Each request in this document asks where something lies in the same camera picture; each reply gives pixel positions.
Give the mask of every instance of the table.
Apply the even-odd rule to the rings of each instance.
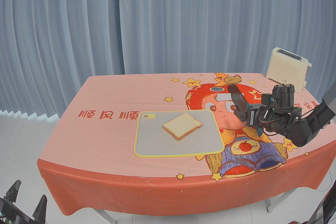
[[[88,78],[37,162],[62,213],[84,207],[154,216],[207,213],[297,187],[316,189],[336,155],[334,122],[300,148],[281,135],[258,138],[233,114],[227,95],[232,83],[250,103],[261,102],[261,93],[271,93],[276,84],[258,73]],[[217,94],[225,101],[217,101]],[[305,88],[295,93],[303,113],[317,104]],[[134,153],[143,111],[198,109],[212,111],[224,151],[179,157]]]

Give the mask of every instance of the blue curtain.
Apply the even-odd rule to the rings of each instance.
[[[0,0],[0,109],[63,114],[89,76],[124,74],[119,0]]]
[[[281,47],[336,79],[336,0],[0,0],[0,109],[63,114],[92,75],[263,72]]]
[[[271,51],[307,58],[319,100],[336,79],[336,0],[120,0],[127,74],[266,73]]]

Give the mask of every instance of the cartoon character print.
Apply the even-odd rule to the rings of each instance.
[[[208,109],[214,113],[225,149],[218,154],[196,156],[196,159],[205,158],[210,171],[220,173],[222,177],[242,177],[284,165],[288,158],[286,148],[280,143],[273,143],[266,134],[258,137],[254,128],[247,127],[246,122],[235,116],[236,107],[228,85],[237,84],[250,104],[260,103],[261,93],[253,87],[239,84],[242,81],[239,75],[215,74],[218,83],[193,87],[185,101],[189,110]]]

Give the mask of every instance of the floor tile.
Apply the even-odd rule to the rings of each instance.
[[[43,189],[43,194],[45,194],[48,199],[46,213],[46,221],[48,224],[106,224],[92,208],[83,208],[71,216],[65,216],[58,208],[46,185]],[[108,211],[108,213],[118,224],[132,224],[132,214],[110,211]]]
[[[27,122],[21,117],[0,116],[0,154],[6,156],[19,131]]]
[[[327,189],[331,188],[332,184],[331,174],[330,171],[328,171],[317,190],[325,192]]]
[[[267,207],[279,196],[250,204],[253,223],[288,224],[294,220],[299,222],[307,221],[326,193],[310,188],[298,188],[271,213],[267,212]]]
[[[230,223],[230,224],[252,224],[252,218],[249,206],[242,206],[234,209],[229,209],[225,211],[219,211],[214,213],[202,213],[195,215],[184,215],[184,216],[163,216],[163,217],[153,217],[153,216],[143,216],[143,215],[133,215],[133,224],[203,224],[203,223]]]
[[[4,159],[5,159],[5,156],[0,154],[0,168],[2,166],[2,163],[3,163]]]
[[[26,120],[10,147],[7,158],[38,171],[37,159],[55,129],[58,121]]]
[[[5,158],[0,168],[0,196],[5,196],[18,179],[22,184],[15,205],[31,217],[42,196],[44,180],[39,172]]]

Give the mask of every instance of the toaster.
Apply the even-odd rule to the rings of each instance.
[[[293,84],[295,91],[300,93],[306,86],[308,67],[312,67],[312,64],[306,58],[281,48],[274,48],[266,78],[278,83]]]

